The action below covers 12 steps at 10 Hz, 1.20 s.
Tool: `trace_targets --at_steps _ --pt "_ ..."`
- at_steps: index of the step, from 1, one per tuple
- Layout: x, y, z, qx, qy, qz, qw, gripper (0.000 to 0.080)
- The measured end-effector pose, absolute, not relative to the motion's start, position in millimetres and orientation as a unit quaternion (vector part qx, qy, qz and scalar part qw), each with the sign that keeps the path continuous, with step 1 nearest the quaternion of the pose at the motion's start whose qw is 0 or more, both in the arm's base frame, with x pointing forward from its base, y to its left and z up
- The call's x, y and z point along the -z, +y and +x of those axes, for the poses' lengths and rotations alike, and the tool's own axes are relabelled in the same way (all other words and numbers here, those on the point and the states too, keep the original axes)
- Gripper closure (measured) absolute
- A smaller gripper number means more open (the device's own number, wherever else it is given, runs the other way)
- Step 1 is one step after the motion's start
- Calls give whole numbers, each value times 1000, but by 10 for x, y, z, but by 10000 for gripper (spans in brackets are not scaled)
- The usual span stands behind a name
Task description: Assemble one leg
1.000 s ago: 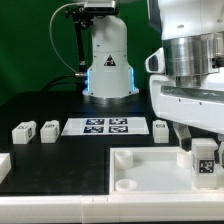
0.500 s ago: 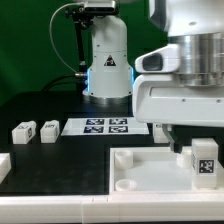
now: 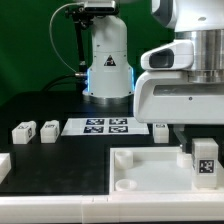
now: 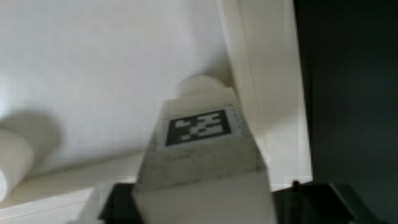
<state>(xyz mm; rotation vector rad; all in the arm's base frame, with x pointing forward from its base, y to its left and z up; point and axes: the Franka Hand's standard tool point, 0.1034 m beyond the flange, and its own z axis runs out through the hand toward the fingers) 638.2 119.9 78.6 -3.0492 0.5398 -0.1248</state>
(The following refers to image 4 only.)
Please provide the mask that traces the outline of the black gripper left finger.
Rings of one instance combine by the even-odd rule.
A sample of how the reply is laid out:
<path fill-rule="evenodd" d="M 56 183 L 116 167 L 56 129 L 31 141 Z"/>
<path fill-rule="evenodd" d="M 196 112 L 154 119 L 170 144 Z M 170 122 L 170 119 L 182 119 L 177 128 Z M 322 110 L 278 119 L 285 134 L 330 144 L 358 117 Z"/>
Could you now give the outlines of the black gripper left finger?
<path fill-rule="evenodd" d="M 113 186 L 109 198 L 99 219 L 104 224 L 145 224 L 143 216 L 134 199 L 134 183 L 118 183 Z"/>

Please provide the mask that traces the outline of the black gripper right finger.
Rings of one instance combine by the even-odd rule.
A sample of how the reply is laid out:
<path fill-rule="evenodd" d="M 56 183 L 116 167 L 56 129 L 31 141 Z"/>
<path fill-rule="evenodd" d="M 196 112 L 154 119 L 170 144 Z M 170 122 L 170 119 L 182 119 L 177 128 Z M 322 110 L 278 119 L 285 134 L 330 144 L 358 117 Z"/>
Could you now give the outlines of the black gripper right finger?
<path fill-rule="evenodd" d="M 347 184 L 296 181 L 273 195 L 280 224 L 383 224 Z"/>

